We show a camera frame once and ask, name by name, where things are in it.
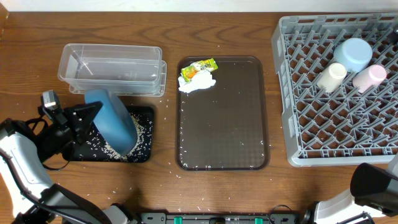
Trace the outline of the dark blue plate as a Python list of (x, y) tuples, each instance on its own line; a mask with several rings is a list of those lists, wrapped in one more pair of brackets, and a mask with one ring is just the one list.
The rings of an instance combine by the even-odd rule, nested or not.
[(94, 119), (97, 130), (118, 154), (126, 156), (138, 139), (136, 126), (127, 108), (117, 95), (105, 89), (85, 92), (85, 103), (95, 102), (102, 103)]

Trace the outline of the light blue bowl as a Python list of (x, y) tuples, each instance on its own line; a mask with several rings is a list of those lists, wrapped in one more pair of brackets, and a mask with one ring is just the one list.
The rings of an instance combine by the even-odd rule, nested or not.
[(333, 52), (335, 61), (348, 72), (359, 73), (370, 63), (373, 56), (371, 46), (363, 39), (350, 38), (338, 45)]

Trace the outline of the green yellow snack wrapper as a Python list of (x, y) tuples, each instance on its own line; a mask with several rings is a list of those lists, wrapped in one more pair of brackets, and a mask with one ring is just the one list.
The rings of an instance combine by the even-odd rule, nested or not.
[(181, 69), (181, 76), (186, 82), (191, 82), (191, 79), (196, 75), (196, 73), (201, 71), (212, 72), (218, 69), (218, 65), (213, 58), (200, 60), (191, 63), (189, 66)]

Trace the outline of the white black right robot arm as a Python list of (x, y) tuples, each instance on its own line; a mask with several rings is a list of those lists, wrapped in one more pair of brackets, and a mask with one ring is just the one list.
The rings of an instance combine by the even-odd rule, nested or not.
[(397, 158), (393, 157), (387, 169), (360, 164), (349, 189), (327, 201), (314, 202), (303, 215), (290, 208), (283, 212), (280, 205), (260, 216), (134, 214), (117, 203), (101, 210), (86, 202), (84, 208), (96, 212), (86, 218), (87, 223), (373, 223), (376, 217), (397, 215)]

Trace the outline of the cream white cup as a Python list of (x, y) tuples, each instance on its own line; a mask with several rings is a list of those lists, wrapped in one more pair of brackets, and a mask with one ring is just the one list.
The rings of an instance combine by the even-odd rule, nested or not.
[(325, 89), (326, 93), (332, 93), (340, 86), (346, 74), (347, 70), (344, 65), (332, 63), (321, 72), (317, 86), (320, 89)]

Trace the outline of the white tissue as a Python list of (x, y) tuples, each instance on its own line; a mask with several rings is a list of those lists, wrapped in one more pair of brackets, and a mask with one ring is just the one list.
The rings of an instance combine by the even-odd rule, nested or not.
[(193, 78), (187, 82), (182, 76), (178, 78), (179, 91), (190, 93), (195, 90), (204, 90), (215, 85), (216, 80), (213, 79), (212, 74), (207, 70), (202, 70), (196, 73)]

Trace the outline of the pink cup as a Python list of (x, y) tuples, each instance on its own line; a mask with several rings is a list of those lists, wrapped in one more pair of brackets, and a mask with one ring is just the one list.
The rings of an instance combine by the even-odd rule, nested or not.
[(353, 78), (353, 86), (364, 93), (372, 86), (380, 85), (386, 77), (387, 72), (382, 65), (371, 65)]

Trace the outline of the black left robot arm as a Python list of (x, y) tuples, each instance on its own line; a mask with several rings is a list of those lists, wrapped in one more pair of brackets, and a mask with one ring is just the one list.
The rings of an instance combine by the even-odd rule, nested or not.
[(5, 119), (1, 123), (1, 175), (12, 198), (15, 223), (49, 223), (61, 217), (64, 223), (136, 223), (117, 203), (102, 210), (83, 197), (53, 182), (43, 163), (54, 154), (83, 143), (102, 106), (96, 103), (65, 109), (39, 107), (43, 118), (28, 121)]

